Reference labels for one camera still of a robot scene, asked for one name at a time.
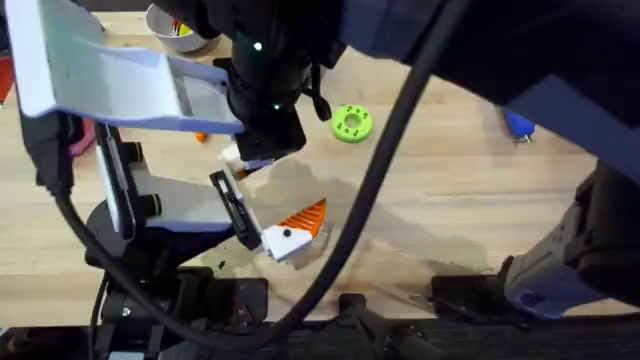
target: cable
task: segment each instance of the cable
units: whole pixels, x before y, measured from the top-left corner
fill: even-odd
[[[100,304],[104,298],[104,292],[107,289],[107,274],[102,275],[100,286],[98,287],[98,294],[96,300],[93,303],[93,309],[91,310],[91,320],[89,320],[89,327],[87,328],[87,352],[89,360],[95,359],[95,352],[93,351],[93,344],[96,341],[96,328],[98,327],[98,315],[100,314]]]
[[[150,315],[175,334],[203,347],[230,351],[253,350],[276,341],[304,320],[329,290],[349,258],[373,208],[415,106],[429,81],[441,51],[462,18],[468,3],[469,0],[448,0],[442,5],[431,35],[426,38],[393,106],[336,247],[302,298],[289,313],[265,332],[238,337],[195,330],[160,308],[117,260],[111,257],[82,222],[68,195],[56,196],[58,208],[76,236],[89,253],[100,262],[110,277],[129,292]]]

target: orange object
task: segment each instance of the orange object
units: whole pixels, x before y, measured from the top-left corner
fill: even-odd
[[[201,132],[197,132],[195,133],[195,135],[196,135],[196,140],[198,140],[199,142],[205,142],[209,138],[209,134],[205,134]]]
[[[280,223],[280,226],[288,226],[295,229],[307,230],[313,237],[318,235],[327,212],[327,199],[322,199],[308,208],[291,215]]]

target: wooden tabletop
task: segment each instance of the wooden tabletop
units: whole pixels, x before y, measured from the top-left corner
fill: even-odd
[[[142,13],[98,17],[110,45],[164,50],[146,29]],[[195,58],[208,61],[229,49],[222,41]],[[334,108],[367,107],[374,134],[357,145],[342,143],[302,98],[297,108],[306,147],[245,180],[263,224],[327,198],[328,243],[316,242],[292,261],[277,264],[232,240],[192,263],[211,266],[221,277],[267,278],[269,317],[281,317],[331,251],[406,74],[399,64],[348,50],[325,75],[323,94]],[[0,111],[0,129],[0,327],[86,324],[100,272],[84,263],[84,249],[52,199],[35,186],[14,96]],[[218,169],[218,151],[230,141],[220,135],[201,145],[190,133],[121,132],[125,139],[142,141],[154,174],[207,186],[208,174]],[[355,253],[313,317],[331,316],[337,295],[347,291],[365,293],[370,307],[386,316],[432,316],[424,294],[433,275],[495,273],[505,257],[527,251],[550,231],[593,166],[591,156],[544,129],[537,130],[533,143],[515,146],[493,106],[434,79]],[[74,169],[74,202],[86,216],[104,197],[93,151]],[[630,308],[611,301],[582,309],[625,311]]]

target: bowl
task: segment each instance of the bowl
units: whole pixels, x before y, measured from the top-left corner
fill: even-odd
[[[156,5],[152,4],[147,9],[146,21],[149,29],[164,46],[177,52],[193,52],[209,43],[209,40],[202,38],[194,31],[180,36],[173,35],[173,17]]]

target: black mount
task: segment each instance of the black mount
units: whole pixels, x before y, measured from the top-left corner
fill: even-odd
[[[390,321],[367,309],[364,295],[342,294],[338,305],[340,324],[358,328],[363,340],[370,345],[369,358],[372,360],[473,359],[461,353],[445,353],[410,323]]]

